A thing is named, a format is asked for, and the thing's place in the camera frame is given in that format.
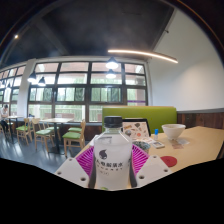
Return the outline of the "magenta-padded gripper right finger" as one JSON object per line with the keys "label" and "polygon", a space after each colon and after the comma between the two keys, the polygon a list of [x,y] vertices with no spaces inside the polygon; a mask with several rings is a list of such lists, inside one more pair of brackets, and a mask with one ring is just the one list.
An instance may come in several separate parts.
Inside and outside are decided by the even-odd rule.
{"label": "magenta-padded gripper right finger", "polygon": [[130,184],[140,188],[172,173],[158,155],[148,155],[136,145],[132,146]]}

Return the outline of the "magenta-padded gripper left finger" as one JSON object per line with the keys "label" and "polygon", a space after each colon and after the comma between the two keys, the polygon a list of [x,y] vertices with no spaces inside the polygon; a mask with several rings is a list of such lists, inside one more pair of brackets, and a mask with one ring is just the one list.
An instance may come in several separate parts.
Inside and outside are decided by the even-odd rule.
{"label": "magenta-padded gripper left finger", "polygon": [[94,147],[91,146],[77,157],[68,158],[55,174],[78,186],[93,189],[96,183],[93,149]]}

